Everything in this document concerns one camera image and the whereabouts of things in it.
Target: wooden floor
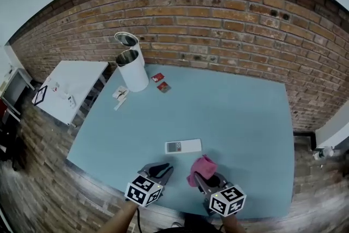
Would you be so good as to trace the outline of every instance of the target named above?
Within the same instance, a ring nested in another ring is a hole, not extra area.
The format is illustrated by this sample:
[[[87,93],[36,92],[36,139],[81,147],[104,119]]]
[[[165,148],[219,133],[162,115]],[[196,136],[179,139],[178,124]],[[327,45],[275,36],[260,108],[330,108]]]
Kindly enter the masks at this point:
[[[74,131],[33,107],[24,98],[19,134],[26,169],[0,163],[0,203],[13,230],[20,232],[93,232],[123,203],[122,194],[67,163]],[[340,158],[316,162],[308,142],[296,139],[295,178],[290,214],[283,219],[243,221],[247,232],[349,232],[349,182]],[[180,214],[152,206],[141,209],[142,231],[155,232],[182,221]],[[138,232],[136,218],[129,232]]]

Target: tabletop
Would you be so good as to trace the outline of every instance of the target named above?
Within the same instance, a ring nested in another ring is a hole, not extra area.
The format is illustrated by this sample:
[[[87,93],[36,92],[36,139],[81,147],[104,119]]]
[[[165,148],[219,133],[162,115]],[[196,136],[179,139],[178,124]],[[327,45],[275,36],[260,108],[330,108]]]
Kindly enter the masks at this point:
[[[37,106],[59,121],[70,124],[86,96],[108,66],[107,62],[61,61],[49,78],[59,83],[59,92],[46,90],[44,101]],[[71,108],[64,96],[68,92],[73,96],[76,106]]]
[[[147,163],[169,160],[174,172],[156,204],[205,215],[203,195],[186,177],[195,159],[207,154],[246,193],[238,218],[281,217],[293,188],[294,148],[284,84],[210,70],[148,65],[159,83],[130,92],[115,111],[112,97],[124,81],[116,70],[87,115],[68,160],[121,191]],[[167,156],[167,141],[200,138],[201,153]]]

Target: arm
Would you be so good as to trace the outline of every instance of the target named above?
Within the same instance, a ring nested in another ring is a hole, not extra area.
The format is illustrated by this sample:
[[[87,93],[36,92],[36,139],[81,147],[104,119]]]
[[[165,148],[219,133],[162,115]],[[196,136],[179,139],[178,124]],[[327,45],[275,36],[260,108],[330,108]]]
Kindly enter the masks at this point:
[[[114,217],[98,230],[98,233],[126,233],[137,208],[136,203],[127,201]]]
[[[226,233],[246,233],[234,214],[228,217],[222,217],[222,222]]]

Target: cable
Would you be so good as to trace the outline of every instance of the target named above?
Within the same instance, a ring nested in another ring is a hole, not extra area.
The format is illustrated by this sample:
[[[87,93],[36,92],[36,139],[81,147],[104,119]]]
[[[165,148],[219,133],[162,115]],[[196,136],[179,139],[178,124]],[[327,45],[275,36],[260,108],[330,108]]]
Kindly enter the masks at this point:
[[[138,209],[138,208],[137,208],[137,223],[138,223],[138,229],[139,229],[140,233],[142,233],[141,222],[140,222],[140,209]]]

